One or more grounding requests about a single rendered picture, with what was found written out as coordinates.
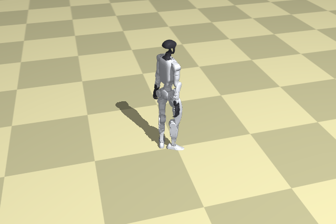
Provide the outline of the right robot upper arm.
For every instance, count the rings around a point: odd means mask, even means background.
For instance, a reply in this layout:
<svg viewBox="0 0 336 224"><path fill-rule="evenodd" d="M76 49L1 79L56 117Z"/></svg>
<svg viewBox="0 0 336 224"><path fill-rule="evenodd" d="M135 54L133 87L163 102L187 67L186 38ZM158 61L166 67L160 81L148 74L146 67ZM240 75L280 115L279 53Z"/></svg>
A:
<svg viewBox="0 0 336 224"><path fill-rule="evenodd" d="M171 68L172 68L172 71L173 71L173 81L174 81L173 84L176 87L177 84L179 83L179 79L180 79L181 66L177 62L172 62L171 65L172 65Z"/></svg>

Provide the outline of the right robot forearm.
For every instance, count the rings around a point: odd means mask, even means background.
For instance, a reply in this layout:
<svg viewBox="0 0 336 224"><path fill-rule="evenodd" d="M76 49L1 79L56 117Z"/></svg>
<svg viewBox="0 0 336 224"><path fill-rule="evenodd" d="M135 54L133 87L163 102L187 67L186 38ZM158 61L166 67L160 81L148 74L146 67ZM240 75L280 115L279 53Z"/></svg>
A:
<svg viewBox="0 0 336 224"><path fill-rule="evenodd" d="M174 94L173 94L173 101L176 101L176 104L179 103L179 96L180 96L180 89L181 89L182 83L179 82L176 86L176 88L174 88Z"/></svg>

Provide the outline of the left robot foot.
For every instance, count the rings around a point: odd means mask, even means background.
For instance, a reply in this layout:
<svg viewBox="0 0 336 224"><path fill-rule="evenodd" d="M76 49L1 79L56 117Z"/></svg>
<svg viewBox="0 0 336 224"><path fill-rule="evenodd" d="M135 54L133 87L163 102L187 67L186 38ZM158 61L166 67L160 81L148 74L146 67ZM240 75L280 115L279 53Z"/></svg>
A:
<svg viewBox="0 0 336 224"><path fill-rule="evenodd" d="M159 148L164 148L164 142L165 142L165 137L163 136L163 142L160 142L160 137L159 137Z"/></svg>

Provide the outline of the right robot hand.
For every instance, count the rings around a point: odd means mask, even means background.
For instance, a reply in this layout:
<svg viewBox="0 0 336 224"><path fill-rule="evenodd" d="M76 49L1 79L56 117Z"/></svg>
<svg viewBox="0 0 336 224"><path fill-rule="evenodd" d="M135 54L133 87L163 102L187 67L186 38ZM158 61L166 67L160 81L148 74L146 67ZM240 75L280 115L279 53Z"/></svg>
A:
<svg viewBox="0 0 336 224"><path fill-rule="evenodd" d="M179 103L176 104L175 100L173 101L173 103L174 103L174 106L175 106L175 115L173 117L177 117L179 115L179 113L180 113Z"/></svg>

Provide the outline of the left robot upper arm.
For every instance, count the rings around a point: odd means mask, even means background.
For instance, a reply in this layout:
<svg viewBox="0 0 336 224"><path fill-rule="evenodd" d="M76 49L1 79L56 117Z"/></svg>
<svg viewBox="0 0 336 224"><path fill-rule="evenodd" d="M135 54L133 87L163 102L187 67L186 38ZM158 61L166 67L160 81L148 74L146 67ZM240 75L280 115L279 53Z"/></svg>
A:
<svg viewBox="0 0 336 224"><path fill-rule="evenodd" d="M156 58L157 58L157 64L156 64L156 73L157 73L157 74L159 74L159 58L160 58L161 55L163 55L163 54L159 54L159 55L157 55L157 57L156 57Z"/></svg>

